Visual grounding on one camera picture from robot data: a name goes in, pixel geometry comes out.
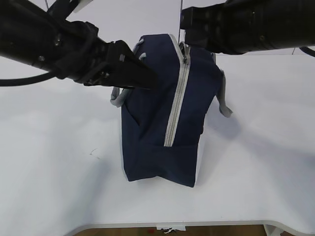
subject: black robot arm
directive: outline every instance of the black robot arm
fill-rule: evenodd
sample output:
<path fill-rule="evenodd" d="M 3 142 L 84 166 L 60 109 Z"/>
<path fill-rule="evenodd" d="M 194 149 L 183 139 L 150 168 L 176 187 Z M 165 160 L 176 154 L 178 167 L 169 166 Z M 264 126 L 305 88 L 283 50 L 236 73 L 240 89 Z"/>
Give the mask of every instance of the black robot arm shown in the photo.
<path fill-rule="evenodd" d="M 215 53 L 239 55 L 253 51 L 315 45 L 315 0 L 228 0 L 182 11 L 186 43 Z"/>
<path fill-rule="evenodd" d="M 0 0 L 0 56 L 49 71 L 0 80 L 0 86 L 71 78 L 86 86 L 152 89 L 157 75 L 123 41 L 106 43 L 88 22 L 69 22 L 80 0 L 57 0 L 48 12 L 28 0 Z M 215 53 L 244 54 L 315 45 L 315 0 L 228 0 L 183 10 L 186 43 Z"/>
<path fill-rule="evenodd" d="M 49 71 L 32 78 L 0 80 L 0 86 L 34 84 L 53 77 L 68 77 L 86 86 L 155 86 L 155 72 L 125 42 L 106 43 L 94 25 L 66 20 L 78 3 L 57 0 L 45 12 L 28 0 L 0 1 L 0 56 Z"/>

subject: white tabletop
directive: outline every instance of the white tabletop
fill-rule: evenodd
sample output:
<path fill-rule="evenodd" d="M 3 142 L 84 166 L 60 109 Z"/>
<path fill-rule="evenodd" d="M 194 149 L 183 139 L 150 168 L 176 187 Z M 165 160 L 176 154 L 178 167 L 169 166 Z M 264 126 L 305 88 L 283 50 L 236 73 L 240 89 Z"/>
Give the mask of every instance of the white tabletop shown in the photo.
<path fill-rule="evenodd" d="M 162 6 L 154 2 L 147 7 Z M 160 14 L 152 11 L 154 19 Z M 143 24 L 143 32 L 137 23 L 137 32 L 116 29 L 113 39 L 113 29 L 100 34 L 118 40 L 127 30 L 131 44 L 155 33 Z M 176 24 L 164 32 L 175 33 Z M 58 79 L 0 88 L 0 235 L 167 224 L 272 224 L 315 234 L 314 63 L 300 55 L 218 57 L 234 115 L 223 118 L 213 102 L 194 189 L 160 178 L 126 180 L 110 88 Z M 40 73 L 6 59 L 0 68 L 1 78 Z"/>

